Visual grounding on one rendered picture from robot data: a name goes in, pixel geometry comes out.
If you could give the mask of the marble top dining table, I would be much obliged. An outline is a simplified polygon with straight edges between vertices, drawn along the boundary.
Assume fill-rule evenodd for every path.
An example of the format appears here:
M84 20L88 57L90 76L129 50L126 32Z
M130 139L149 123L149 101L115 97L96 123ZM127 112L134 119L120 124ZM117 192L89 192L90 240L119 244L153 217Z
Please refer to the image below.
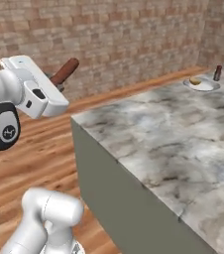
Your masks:
M224 254L224 68L75 114L81 196L122 254Z

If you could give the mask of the dark brown condiment bottle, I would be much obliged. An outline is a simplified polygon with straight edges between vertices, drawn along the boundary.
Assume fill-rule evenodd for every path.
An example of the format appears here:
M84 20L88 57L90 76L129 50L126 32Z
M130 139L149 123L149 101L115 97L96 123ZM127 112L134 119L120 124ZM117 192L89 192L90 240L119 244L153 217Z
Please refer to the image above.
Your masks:
M214 81L220 80L221 71L222 71L222 65L218 65L214 72L214 76L213 76Z

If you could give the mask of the white plate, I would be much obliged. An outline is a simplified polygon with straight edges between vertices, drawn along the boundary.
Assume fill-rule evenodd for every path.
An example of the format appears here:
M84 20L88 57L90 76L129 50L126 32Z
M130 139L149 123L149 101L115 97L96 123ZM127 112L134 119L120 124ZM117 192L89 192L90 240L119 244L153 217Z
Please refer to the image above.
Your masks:
M198 77L201 80L201 83L199 85L193 85L189 82L189 79L186 79L183 84L191 88L192 90L196 91L213 91L220 88L220 84L218 82L215 82L213 80L209 80L207 78Z

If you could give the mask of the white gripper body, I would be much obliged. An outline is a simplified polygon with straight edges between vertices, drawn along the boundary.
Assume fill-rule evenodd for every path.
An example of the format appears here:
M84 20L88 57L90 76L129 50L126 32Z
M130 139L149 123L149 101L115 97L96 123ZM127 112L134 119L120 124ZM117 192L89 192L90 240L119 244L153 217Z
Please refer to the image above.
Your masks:
M23 82L24 98L19 109L30 117L54 117L64 113L69 102L30 57L3 58L0 65Z

